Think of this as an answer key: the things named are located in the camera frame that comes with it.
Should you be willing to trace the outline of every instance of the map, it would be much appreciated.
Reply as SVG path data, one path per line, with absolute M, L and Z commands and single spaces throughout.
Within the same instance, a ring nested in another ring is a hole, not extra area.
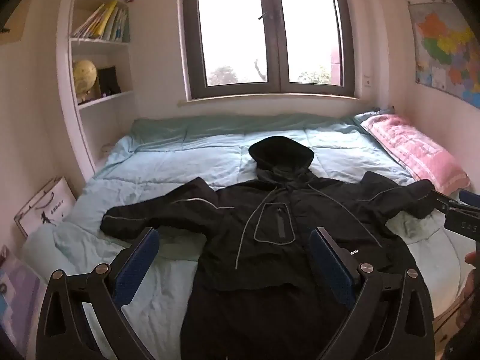
M 458 8 L 449 3 L 409 6 L 417 83 L 480 108 L 480 45 Z

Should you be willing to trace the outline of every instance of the window frame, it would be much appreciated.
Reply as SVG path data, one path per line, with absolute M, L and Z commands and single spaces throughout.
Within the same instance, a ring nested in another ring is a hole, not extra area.
M 198 0 L 183 0 L 183 28 L 187 70 L 192 99 L 257 93 L 318 93 L 322 95 L 354 96 L 355 62 L 353 35 L 347 0 L 334 0 L 340 51 L 342 85 L 290 82 L 287 36 L 281 0 L 261 0 L 264 15 L 267 82 L 207 85 L 203 56 Z

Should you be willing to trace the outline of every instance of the globe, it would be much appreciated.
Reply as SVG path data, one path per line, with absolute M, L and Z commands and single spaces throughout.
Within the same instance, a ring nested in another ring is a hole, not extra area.
M 73 82 L 77 97 L 85 96 L 95 85 L 97 68 L 87 60 L 78 61 L 73 66 Z

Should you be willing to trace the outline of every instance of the light blue comforter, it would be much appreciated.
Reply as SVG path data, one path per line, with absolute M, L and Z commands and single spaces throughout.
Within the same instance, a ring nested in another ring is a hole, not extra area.
M 355 182 L 369 170 L 401 185 L 413 182 L 351 119 L 280 115 L 138 120 L 104 169 L 87 183 L 71 214 L 58 226 L 45 225 L 31 235 L 22 257 L 45 281 L 58 268 L 73 275 L 109 263 L 127 245 L 99 231 L 107 209 L 163 195 L 197 176 L 213 188 L 252 179 L 255 162 L 248 148 L 272 135 L 310 147 L 315 152 L 310 169 L 317 176 Z M 416 258 L 436 315 L 457 296 L 467 273 L 459 261 L 474 249 L 471 242 L 459 241 L 459 235 L 447 234 L 443 220 L 439 212 L 422 221 L 402 212 L 387 224 Z M 164 231 L 154 263 L 132 303 L 123 307 L 157 359 L 180 357 L 179 332 L 204 241 L 202 235 L 184 230 Z M 86 311 L 103 353 L 114 358 L 91 307 Z

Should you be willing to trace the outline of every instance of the human hand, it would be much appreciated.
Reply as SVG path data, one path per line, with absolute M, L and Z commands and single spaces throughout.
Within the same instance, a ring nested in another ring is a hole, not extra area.
M 477 252 L 473 251 L 465 256 L 465 262 L 467 264 L 474 265 L 477 258 Z M 475 282 L 473 279 L 473 272 L 469 273 L 469 276 L 466 278 L 465 288 L 460 294 L 460 303 L 462 303 L 475 289 Z M 465 323 L 470 319 L 472 314 L 472 304 L 473 304 L 473 295 L 465 304 L 460 308 L 457 314 L 457 326 L 462 329 L 465 326 Z

